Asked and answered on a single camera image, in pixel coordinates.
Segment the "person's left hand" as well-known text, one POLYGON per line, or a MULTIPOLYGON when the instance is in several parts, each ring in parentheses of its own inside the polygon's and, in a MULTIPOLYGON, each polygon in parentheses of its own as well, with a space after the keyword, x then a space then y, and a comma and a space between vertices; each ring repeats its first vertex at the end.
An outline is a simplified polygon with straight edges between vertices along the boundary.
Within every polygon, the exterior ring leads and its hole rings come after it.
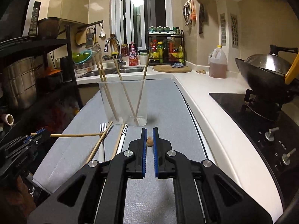
POLYGON ((27 223, 35 209, 34 198, 21 176, 9 186, 1 186, 1 223, 27 223))

